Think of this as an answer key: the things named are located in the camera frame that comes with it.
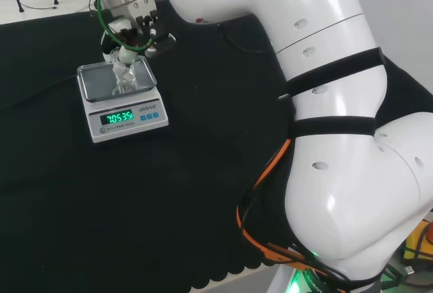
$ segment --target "black band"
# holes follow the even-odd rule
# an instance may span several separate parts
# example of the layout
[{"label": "black band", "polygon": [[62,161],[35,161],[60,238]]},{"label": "black band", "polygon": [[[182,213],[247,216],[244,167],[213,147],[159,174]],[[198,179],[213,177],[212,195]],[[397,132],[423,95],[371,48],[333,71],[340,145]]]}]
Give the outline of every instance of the black band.
[{"label": "black band", "polygon": [[385,65],[385,57],[380,47],[369,49],[298,75],[287,82],[287,90],[294,97],[326,83],[380,65]]},{"label": "black band", "polygon": [[332,277],[324,277],[320,274],[318,275],[326,284],[335,287],[339,290],[344,290],[346,292],[351,292],[353,290],[357,290],[359,288],[363,288],[365,286],[368,286],[370,284],[376,283],[377,281],[380,281],[380,278],[382,277],[382,274],[384,273],[385,269],[383,269],[380,274],[377,274],[375,277],[364,279],[361,281],[342,281],[340,279],[334,279]]},{"label": "black band", "polygon": [[308,118],[292,122],[289,125],[289,138],[309,135],[356,134],[374,136],[376,123],[374,118],[356,116],[330,116]]}]

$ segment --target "digital scale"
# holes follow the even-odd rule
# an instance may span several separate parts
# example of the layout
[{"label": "digital scale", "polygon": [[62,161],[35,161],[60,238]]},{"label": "digital scale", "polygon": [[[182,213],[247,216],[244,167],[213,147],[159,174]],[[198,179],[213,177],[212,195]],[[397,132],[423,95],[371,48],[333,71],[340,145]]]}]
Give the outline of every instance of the digital scale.
[{"label": "digital scale", "polygon": [[94,143],[137,134],[168,125],[155,77],[144,57],[132,65],[135,80],[120,86],[113,64],[104,62],[78,68],[78,85]]}]

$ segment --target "black cloth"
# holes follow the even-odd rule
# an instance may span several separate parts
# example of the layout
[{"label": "black cloth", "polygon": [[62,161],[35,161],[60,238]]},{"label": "black cloth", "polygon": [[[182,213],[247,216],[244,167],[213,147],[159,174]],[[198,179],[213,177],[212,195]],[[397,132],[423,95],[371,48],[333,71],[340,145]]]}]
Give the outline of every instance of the black cloth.
[{"label": "black cloth", "polygon": [[[235,208],[286,138],[279,64],[162,10],[178,44],[150,64],[169,127],[92,144],[74,80],[0,111],[1,292],[184,293],[260,265]],[[269,48],[254,18],[225,30]],[[102,61],[87,13],[3,25],[0,35],[0,106]],[[379,125],[433,112],[423,87],[387,69]]]}]

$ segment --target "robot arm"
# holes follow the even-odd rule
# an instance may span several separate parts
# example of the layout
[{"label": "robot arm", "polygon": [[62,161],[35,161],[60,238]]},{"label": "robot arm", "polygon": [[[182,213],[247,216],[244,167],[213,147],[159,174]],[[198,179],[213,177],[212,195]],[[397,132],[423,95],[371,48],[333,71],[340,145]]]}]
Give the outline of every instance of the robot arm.
[{"label": "robot arm", "polygon": [[[433,190],[426,186],[433,175],[417,173],[411,154],[420,153],[401,147],[404,120],[372,136],[369,123],[384,100],[387,77],[358,0],[170,2],[195,24],[246,14],[260,20],[296,106],[294,127],[315,125],[295,136],[281,198],[290,229],[322,263],[350,280],[380,274],[433,206]],[[433,125],[431,115],[415,120]],[[329,124],[345,126],[321,131]],[[424,170],[433,171],[426,163]]]}]

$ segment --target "green digital readout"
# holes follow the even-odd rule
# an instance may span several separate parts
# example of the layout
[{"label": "green digital readout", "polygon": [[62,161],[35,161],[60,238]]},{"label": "green digital readout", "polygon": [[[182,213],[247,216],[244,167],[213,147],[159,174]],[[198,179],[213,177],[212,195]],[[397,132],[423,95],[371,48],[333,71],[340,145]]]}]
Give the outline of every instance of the green digital readout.
[{"label": "green digital readout", "polygon": [[108,115],[101,115],[101,124],[115,124],[117,122],[124,122],[126,120],[134,119],[134,115],[131,109],[123,110],[122,112],[116,112]]}]

